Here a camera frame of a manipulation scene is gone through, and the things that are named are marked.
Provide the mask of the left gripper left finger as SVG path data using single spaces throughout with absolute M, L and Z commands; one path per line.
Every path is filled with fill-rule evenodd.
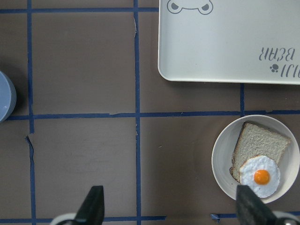
M 76 225 L 101 225 L 104 220 L 104 188 L 92 186 L 75 218 Z

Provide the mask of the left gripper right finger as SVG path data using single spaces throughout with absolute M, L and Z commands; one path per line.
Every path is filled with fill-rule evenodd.
M 241 225 L 274 225 L 277 217 L 249 186 L 236 189 L 236 215 Z

